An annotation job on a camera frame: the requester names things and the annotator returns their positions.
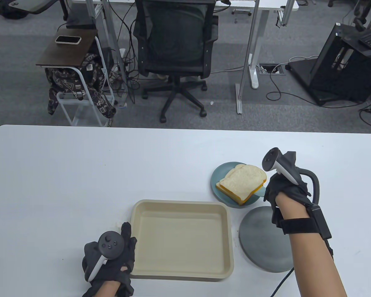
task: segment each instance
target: blue plate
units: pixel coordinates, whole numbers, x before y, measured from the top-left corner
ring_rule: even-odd
[[[265,194],[265,187],[262,187],[259,189],[255,194],[253,194],[249,200],[246,201],[245,204],[239,205],[237,202],[232,200],[230,197],[225,195],[223,192],[221,192],[219,189],[215,187],[215,185],[225,177],[225,175],[233,168],[235,168],[238,164],[245,164],[241,162],[227,162],[224,164],[221,164],[219,167],[217,167],[213,174],[211,175],[211,189],[213,190],[214,195],[216,198],[223,202],[225,205],[232,207],[232,208],[243,208],[246,206],[249,206],[256,202],[260,197],[263,197]]]

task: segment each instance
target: forearm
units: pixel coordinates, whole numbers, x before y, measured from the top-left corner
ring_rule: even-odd
[[[114,297],[120,285],[120,282],[113,280],[105,281],[96,293],[95,297]]]
[[[276,203],[284,219],[309,217],[305,207],[283,193]],[[290,234],[294,271],[302,297],[346,297],[337,268],[317,233]]]

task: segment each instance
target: sandwich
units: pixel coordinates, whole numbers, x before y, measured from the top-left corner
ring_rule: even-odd
[[[243,205],[266,180],[267,175],[262,169],[253,165],[238,164],[215,186],[239,205]]]

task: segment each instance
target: black wrist band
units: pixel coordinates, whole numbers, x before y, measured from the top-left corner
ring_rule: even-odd
[[[316,221],[313,218],[281,220],[280,227],[284,234],[320,233]]]

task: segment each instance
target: chair base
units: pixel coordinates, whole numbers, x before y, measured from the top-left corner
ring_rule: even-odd
[[[206,81],[204,80],[199,80],[195,82],[180,82],[180,77],[179,76],[170,76],[168,79],[168,83],[170,85],[165,85],[162,87],[155,87],[155,88],[146,88],[143,89],[142,92],[142,99],[148,99],[148,92],[162,92],[162,91],[171,91],[168,100],[166,101],[164,107],[161,110],[161,115],[160,115],[160,122],[161,123],[166,123],[166,116],[165,113],[169,109],[169,106],[171,105],[172,101],[174,100],[176,94],[181,94],[183,95],[186,99],[191,101],[193,104],[198,106],[201,111],[199,112],[200,117],[206,117],[207,113],[206,110],[201,102],[199,102],[193,95],[191,95],[190,92],[188,92],[187,89],[189,88],[194,88],[199,85],[201,85],[201,90],[206,91],[208,89],[206,85]]]

